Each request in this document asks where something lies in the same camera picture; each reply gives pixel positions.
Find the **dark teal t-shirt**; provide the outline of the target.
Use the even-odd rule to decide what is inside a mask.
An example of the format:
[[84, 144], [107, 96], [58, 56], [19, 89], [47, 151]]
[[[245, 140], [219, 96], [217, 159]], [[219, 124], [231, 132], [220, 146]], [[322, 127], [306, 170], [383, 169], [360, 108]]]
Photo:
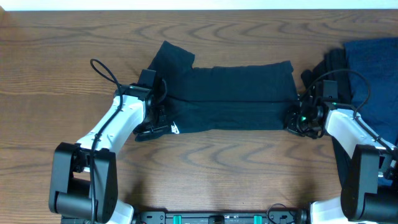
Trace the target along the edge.
[[165, 41], [149, 65], [165, 80], [161, 102], [179, 133], [211, 129], [282, 130], [298, 105], [289, 61], [245, 67], [194, 67], [195, 55]]

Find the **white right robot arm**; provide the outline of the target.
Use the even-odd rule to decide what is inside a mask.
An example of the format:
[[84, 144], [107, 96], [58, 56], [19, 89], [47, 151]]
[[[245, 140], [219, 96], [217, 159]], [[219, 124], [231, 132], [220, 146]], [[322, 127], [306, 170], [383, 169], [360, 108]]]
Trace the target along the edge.
[[349, 157], [340, 196], [310, 204], [307, 223], [397, 223], [396, 147], [338, 99], [336, 81], [316, 81], [289, 111], [288, 132], [312, 139], [329, 135]]

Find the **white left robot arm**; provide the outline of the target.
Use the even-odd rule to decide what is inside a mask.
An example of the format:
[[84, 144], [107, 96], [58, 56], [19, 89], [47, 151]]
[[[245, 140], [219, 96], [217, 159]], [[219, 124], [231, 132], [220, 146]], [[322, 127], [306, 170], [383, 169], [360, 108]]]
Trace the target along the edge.
[[53, 155], [49, 210], [65, 223], [131, 223], [132, 205], [118, 199], [116, 157], [131, 133], [150, 123], [165, 96], [165, 82], [143, 70], [137, 83], [119, 85], [112, 105], [97, 125]]

